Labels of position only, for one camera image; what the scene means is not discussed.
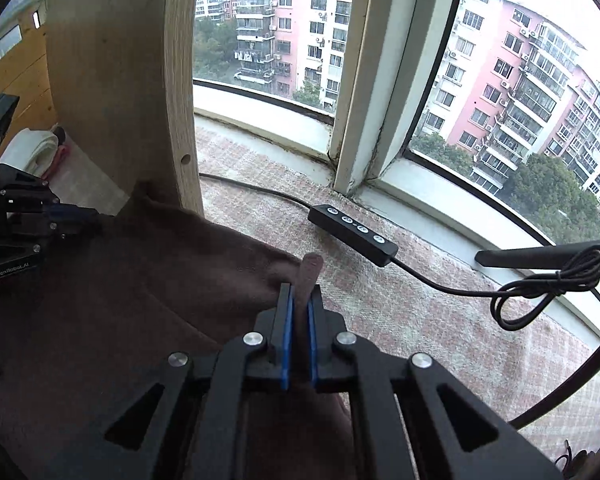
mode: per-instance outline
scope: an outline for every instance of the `tree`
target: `tree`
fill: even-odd
[[[505,183],[498,198],[556,243],[600,238],[600,212],[592,193],[580,189],[560,158],[531,155]]]
[[[209,17],[194,22],[193,75],[225,83],[233,82],[238,69],[234,50],[238,43],[235,20],[216,23]]]
[[[409,147],[412,150],[417,150],[424,155],[430,156],[440,164],[444,164],[461,175],[466,177],[471,175],[472,167],[474,166],[472,156],[462,148],[450,146],[438,134],[426,134],[423,132],[413,134]]]
[[[294,92],[293,98],[294,101],[298,101],[299,103],[315,108],[322,108],[320,102],[320,85],[309,79],[304,80],[302,88]]]

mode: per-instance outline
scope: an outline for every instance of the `patterned rug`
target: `patterned rug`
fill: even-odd
[[[468,265],[432,247],[303,174],[218,134],[197,128],[200,171],[274,187],[308,202],[331,203],[395,241],[398,257],[429,278],[459,288],[494,288]],[[540,315],[529,327],[505,332],[485,299],[442,294],[398,267],[378,268],[306,219],[299,205],[273,196],[202,180],[205,216],[301,258],[325,261],[320,284],[325,306],[343,314],[353,332],[383,351],[426,351],[506,420],[524,412],[567,378],[592,349]],[[526,312],[510,300],[504,317]],[[549,458],[600,446],[600,372],[573,397],[522,430]]]

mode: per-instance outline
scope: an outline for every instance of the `hole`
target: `hole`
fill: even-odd
[[[154,384],[138,402],[126,410],[125,414],[107,430],[104,438],[125,449],[135,451],[140,449],[163,391],[164,386]]]
[[[446,384],[438,387],[438,395],[462,450],[471,452],[497,439],[498,430]]]

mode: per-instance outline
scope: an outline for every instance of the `black bar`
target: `black bar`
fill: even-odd
[[[360,438],[366,446],[365,470],[372,480],[414,480],[394,390],[381,364],[382,352],[361,337],[354,344],[335,342],[334,346],[356,362],[357,394],[361,404],[357,413],[362,418],[360,426],[364,431],[362,436],[356,436],[356,441]]]
[[[265,344],[248,346],[240,336],[222,348],[196,435],[191,480],[232,480],[244,369],[248,356]]]
[[[484,267],[506,269],[561,269],[571,258],[600,240],[502,251],[478,251],[475,261]]]

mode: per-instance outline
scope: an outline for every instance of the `glass pane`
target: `glass pane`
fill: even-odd
[[[593,1],[460,0],[408,148],[495,195],[554,242],[600,238]]]
[[[196,0],[195,77],[335,112],[352,0]]]

